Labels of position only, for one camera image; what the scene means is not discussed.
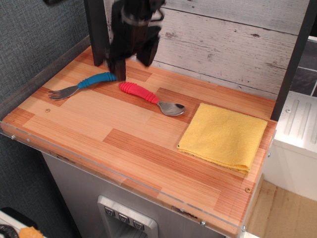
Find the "gray fabric wall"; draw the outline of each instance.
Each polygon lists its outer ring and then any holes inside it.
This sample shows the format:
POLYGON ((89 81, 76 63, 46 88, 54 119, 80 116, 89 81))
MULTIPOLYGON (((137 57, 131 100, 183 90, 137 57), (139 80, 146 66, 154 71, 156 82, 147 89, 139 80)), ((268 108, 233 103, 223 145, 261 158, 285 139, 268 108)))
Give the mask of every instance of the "gray fabric wall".
MULTIPOLYGON (((83 0, 52 6, 0 1, 0 111, 10 95, 87 35, 83 0)), ((40 154, 0 135, 0 208, 7 206, 34 220, 49 238, 77 237, 40 154)))

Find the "red silicone handle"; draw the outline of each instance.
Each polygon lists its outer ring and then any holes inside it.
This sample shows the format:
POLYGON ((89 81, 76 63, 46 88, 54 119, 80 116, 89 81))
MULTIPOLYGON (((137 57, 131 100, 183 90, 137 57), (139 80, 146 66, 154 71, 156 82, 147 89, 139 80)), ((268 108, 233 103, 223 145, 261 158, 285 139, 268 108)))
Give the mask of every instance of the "red silicone handle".
POLYGON ((150 103, 156 104, 159 102, 159 98, 154 93, 151 93, 149 90, 135 83, 130 83, 130 82, 119 83, 119 88, 125 93, 139 96, 149 101, 150 103))

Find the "black metal frame post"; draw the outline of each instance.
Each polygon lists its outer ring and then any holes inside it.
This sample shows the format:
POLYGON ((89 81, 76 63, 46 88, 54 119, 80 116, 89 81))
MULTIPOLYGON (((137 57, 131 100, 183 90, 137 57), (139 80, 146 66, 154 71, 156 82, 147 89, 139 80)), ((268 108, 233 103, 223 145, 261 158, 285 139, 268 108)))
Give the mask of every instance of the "black metal frame post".
POLYGON ((99 66, 104 62, 105 49, 110 47, 104 0, 84 0, 84 3, 94 64, 99 66))
POLYGON ((316 14, 317 14, 317 0, 310 0, 304 20, 303 20, 302 27, 300 29, 300 32, 294 47, 292 57, 288 64, 281 88, 279 90, 279 93, 276 99, 275 107, 271 115, 272 120, 278 121, 282 113, 284 103, 286 101, 289 89, 291 87, 293 78, 295 76, 297 66, 303 54, 307 39, 311 32, 314 20, 316 18, 316 14))

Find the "screw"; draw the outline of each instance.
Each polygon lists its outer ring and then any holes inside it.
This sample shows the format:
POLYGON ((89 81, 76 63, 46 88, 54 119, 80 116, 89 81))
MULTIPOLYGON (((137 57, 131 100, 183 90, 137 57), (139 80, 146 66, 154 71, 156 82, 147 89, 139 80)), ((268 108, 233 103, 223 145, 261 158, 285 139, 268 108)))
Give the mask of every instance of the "screw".
POLYGON ((249 187, 246 187, 245 191, 246 193, 251 193, 252 190, 249 187))

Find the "folded yellow towel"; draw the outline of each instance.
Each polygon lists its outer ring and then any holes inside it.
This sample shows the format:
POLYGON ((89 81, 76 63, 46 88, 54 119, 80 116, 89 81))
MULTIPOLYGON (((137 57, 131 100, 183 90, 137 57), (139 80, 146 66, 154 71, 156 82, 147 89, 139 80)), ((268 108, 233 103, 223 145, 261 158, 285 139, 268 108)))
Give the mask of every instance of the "folded yellow towel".
POLYGON ((178 150, 247 174, 267 121, 201 103, 178 150))

